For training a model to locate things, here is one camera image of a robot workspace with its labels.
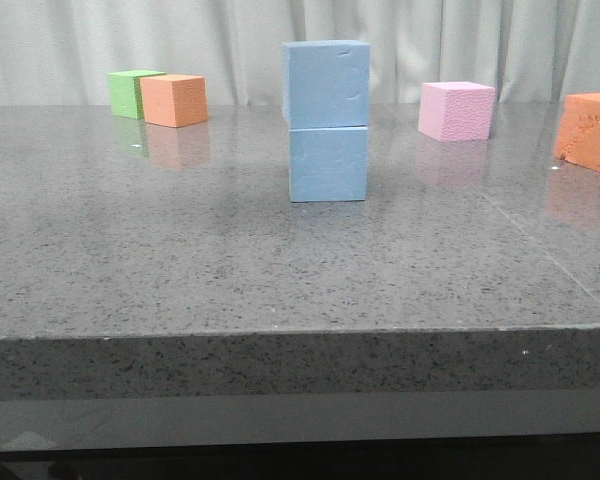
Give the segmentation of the grey curtain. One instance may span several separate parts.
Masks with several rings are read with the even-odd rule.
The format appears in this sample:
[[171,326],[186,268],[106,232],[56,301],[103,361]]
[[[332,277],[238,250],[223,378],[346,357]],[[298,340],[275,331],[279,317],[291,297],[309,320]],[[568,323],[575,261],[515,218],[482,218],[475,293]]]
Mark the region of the grey curtain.
[[213,105],[277,104],[281,46],[371,46],[371,98],[429,81],[502,102],[600,91],[600,1],[0,1],[0,106],[97,105],[110,72],[202,75]]

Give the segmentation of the smooth blue foam cube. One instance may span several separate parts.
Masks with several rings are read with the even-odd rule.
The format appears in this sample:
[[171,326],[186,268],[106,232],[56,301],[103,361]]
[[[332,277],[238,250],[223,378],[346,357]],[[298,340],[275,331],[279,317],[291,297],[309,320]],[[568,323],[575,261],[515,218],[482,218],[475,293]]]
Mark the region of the smooth blue foam cube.
[[290,131],[289,195],[293,202],[355,201],[367,195],[368,128]]

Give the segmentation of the dented orange foam cube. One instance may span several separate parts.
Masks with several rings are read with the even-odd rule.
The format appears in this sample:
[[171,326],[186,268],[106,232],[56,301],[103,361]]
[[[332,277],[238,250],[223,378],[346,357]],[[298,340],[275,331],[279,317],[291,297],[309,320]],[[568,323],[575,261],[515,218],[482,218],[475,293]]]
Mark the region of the dented orange foam cube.
[[600,92],[566,97],[554,156],[600,172]]

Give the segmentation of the smooth orange foam cube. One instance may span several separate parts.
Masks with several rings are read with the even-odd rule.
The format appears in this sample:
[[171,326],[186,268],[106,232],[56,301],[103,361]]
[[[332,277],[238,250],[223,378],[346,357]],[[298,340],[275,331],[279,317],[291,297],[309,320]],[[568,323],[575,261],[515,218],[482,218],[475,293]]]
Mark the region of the smooth orange foam cube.
[[182,127],[208,120],[203,76],[166,74],[140,79],[144,119],[151,124]]

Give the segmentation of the pink foam cube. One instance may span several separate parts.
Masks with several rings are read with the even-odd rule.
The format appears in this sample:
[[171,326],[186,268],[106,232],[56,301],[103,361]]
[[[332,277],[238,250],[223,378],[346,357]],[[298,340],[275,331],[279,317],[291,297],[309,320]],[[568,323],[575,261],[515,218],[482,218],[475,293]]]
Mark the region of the pink foam cube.
[[421,87],[418,130],[438,141],[489,138],[496,89],[467,82],[430,82]]

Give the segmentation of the textured blue foam cube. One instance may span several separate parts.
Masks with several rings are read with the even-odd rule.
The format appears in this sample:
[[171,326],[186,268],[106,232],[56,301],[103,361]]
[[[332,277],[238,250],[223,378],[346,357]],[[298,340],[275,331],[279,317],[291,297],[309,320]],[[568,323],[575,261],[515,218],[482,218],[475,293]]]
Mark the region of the textured blue foam cube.
[[292,129],[364,126],[370,45],[356,40],[282,44],[283,116]]

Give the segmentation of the green foam cube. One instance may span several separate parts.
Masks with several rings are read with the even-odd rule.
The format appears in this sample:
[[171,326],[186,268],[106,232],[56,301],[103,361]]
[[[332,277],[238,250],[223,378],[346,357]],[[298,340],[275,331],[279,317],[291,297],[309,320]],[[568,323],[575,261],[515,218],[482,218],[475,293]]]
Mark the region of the green foam cube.
[[140,79],[165,75],[155,70],[127,70],[107,75],[112,113],[133,119],[143,119],[143,102]]

